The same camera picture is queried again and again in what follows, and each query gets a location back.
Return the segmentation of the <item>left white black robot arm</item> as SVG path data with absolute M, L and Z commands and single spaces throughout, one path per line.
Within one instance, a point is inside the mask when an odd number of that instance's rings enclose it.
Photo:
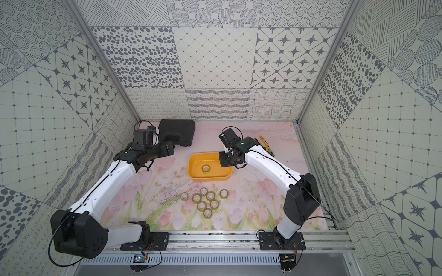
M 146 250 L 152 246 L 150 226 L 145 221 L 105 228 L 100 224 L 106 208 L 125 183 L 141 168 L 149 170 L 156 159 L 174 154 L 172 141 L 159 138 L 156 127 L 134 132 L 133 141 L 117 153 L 109 169 L 67 210 L 51 217 L 50 248 L 59 253 L 93 259 L 104 249 Z

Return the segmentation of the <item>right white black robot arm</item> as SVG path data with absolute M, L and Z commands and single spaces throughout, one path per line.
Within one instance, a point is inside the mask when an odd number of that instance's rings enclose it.
M 231 127 L 223 129 L 219 139 L 224 151 L 219 153 L 222 167 L 252 166 L 269 178 L 285 193 L 284 217 L 276 226 L 274 237 L 286 243 L 301 229 L 304 222 L 321 206 L 315 177 L 301 174 L 280 163 L 251 137 L 239 137 Z

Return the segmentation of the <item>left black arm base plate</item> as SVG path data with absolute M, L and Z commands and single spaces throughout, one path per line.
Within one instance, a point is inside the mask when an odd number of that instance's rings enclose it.
M 166 251 L 169 244 L 169 232 L 143 233 L 139 240 L 124 243 L 120 246 L 121 251 Z

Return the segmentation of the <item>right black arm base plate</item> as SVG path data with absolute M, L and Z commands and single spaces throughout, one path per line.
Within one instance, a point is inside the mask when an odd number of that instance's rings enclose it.
M 284 239 L 278 232 L 267 232 L 259 230 L 256 233 L 261 251 L 276 250 L 305 250 L 305 239 L 301 232 L 296 232 L 290 239 Z

